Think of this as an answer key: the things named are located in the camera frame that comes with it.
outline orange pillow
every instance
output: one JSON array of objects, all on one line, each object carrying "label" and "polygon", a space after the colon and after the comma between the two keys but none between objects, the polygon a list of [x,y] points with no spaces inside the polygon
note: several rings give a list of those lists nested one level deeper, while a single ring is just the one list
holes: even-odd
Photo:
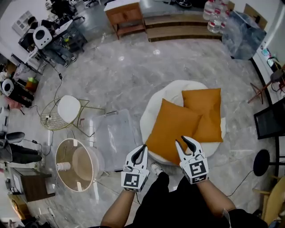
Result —
[{"label": "orange pillow", "polygon": [[184,149],[182,135],[191,137],[197,129],[201,116],[163,99],[155,125],[146,141],[148,149],[168,161],[179,165],[180,158],[175,147],[177,139]]},{"label": "orange pillow", "polygon": [[221,89],[182,91],[184,107],[203,115],[193,139],[200,143],[222,142]]}]

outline wooden side table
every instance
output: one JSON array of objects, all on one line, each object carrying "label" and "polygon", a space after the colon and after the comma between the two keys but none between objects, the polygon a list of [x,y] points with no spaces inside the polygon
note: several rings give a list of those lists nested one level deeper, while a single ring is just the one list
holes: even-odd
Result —
[{"label": "wooden side table", "polygon": [[55,193],[47,193],[45,178],[48,177],[52,175],[34,169],[11,168],[11,183],[20,191],[20,196],[26,203],[55,196]]},{"label": "wooden side table", "polygon": [[[125,33],[131,33],[131,32],[139,31],[139,30],[146,30],[143,15],[142,15],[138,2],[121,5],[115,8],[112,8],[108,4],[104,11],[107,17],[109,18],[109,21],[118,39],[120,39],[119,38],[120,35],[125,34]],[[122,25],[123,23],[132,22],[136,20],[141,21],[141,24],[127,26],[127,27],[120,27],[120,25]]]}]

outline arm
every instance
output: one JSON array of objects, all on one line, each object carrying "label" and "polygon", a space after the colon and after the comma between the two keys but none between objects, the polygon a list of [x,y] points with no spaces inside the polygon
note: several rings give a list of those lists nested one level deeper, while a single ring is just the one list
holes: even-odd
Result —
[{"label": "arm", "polygon": [[236,208],[233,202],[213,185],[211,181],[205,180],[199,182],[197,186],[213,215],[221,217],[223,209],[229,212]]},{"label": "arm", "polygon": [[130,208],[134,200],[134,192],[123,190],[112,206],[104,215],[101,226],[111,228],[124,227],[130,214]]}]

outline black pants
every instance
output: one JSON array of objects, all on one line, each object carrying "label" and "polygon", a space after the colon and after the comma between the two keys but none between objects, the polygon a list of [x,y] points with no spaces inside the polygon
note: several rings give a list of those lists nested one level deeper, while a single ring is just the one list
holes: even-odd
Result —
[{"label": "black pants", "polygon": [[19,102],[20,104],[24,105],[25,107],[29,108],[32,103],[24,100],[23,97],[26,97],[27,99],[33,101],[34,96],[31,95],[28,91],[24,90],[21,86],[14,84],[14,89],[10,94],[10,98],[16,102]]},{"label": "black pants", "polygon": [[28,164],[41,161],[41,156],[36,150],[10,144],[12,153],[12,162],[20,164]]},{"label": "black pants", "polygon": [[211,224],[214,216],[196,184],[183,177],[173,192],[169,192],[168,184],[168,175],[160,173],[136,212],[134,227],[148,227],[150,223],[152,227],[199,227],[201,221]]}]

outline wooden cabinet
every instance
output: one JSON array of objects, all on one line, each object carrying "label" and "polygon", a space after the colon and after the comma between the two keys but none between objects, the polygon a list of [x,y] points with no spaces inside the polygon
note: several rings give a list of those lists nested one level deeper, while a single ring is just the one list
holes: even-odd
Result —
[{"label": "wooden cabinet", "polygon": [[[109,21],[116,32],[119,39],[119,35],[125,33],[131,33],[139,30],[146,30],[142,12],[139,7],[139,3],[131,3],[122,5],[116,8],[112,8],[105,11]],[[139,21],[138,25],[132,25],[127,27],[120,27],[123,23]]]}]

